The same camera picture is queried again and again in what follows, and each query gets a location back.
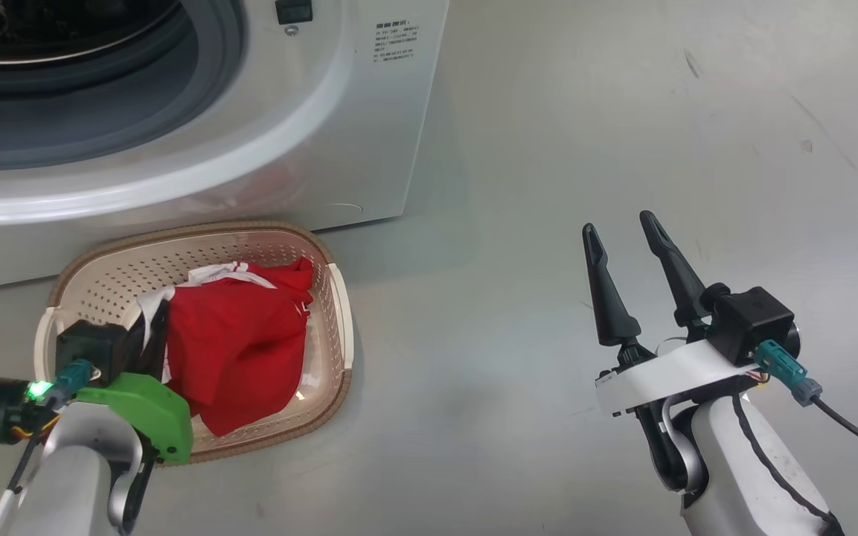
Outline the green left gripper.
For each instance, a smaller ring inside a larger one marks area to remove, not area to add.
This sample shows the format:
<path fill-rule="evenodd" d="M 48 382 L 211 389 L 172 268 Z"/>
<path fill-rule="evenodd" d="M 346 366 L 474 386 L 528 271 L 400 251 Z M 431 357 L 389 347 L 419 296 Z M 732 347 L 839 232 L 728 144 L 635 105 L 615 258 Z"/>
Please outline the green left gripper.
<path fill-rule="evenodd" d="M 160 383 L 167 381 L 169 308 L 169 301 L 161 301 L 152 315 L 137 309 L 125 338 L 129 373 L 119 374 L 108 386 L 88 386 L 73 374 L 61 374 L 55 381 L 0 377 L 0 444 L 48 434 L 62 411 L 90 403 L 109 409 L 147 438 L 163 462 L 187 464 L 193 448 L 188 403 Z"/>

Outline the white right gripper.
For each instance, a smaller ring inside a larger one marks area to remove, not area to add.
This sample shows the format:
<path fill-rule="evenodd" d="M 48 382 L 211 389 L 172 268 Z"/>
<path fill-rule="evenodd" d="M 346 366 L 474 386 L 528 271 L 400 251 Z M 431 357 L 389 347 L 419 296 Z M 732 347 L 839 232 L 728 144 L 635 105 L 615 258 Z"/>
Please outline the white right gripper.
<path fill-rule="evenodd" d="M 674 320 L 690 334 L 705 333 L 703 319 L 710 313 L 700 303 L 703 282 L 652 211 L 640 211 L 639 220 L 673 296 Z M 638 341 L 640 325 L 617 291 L 595 225 L 587 223 L 582 238 L 598 343 L 618 347 L 617 366 L 595 380 L 600 411 L 623 412 L 758 370 L 756 363 L 735 366 L 707 340 L 684 344 L 666 355 L 653 355 Z"/>

